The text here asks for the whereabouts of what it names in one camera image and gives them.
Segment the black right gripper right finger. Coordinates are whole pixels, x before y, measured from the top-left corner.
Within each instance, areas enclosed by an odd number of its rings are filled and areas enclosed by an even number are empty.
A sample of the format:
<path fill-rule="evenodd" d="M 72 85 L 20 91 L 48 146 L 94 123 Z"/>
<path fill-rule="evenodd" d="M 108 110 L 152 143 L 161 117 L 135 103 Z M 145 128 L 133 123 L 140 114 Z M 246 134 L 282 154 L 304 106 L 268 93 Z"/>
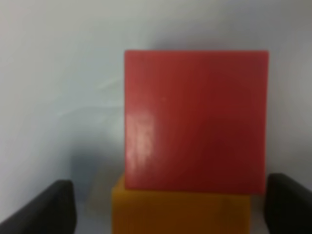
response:
<path fill-rule="evenodd" d="M 310 234 L 312 192 L 285 174 L 270 174 L 264 219 L 271 234 Z"/>

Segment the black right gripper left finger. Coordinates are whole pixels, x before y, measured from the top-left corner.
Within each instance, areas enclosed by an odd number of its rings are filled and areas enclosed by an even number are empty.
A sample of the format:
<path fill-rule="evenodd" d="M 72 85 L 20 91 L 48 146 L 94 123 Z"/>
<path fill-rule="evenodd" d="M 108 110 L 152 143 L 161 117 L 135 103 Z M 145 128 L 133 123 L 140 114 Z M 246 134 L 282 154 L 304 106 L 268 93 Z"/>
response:
<path fill-rule="evenodd" d="M 74 185 L 57 180 L 0 224 L 2 234 L 73 234 L 77 226 Z"/>

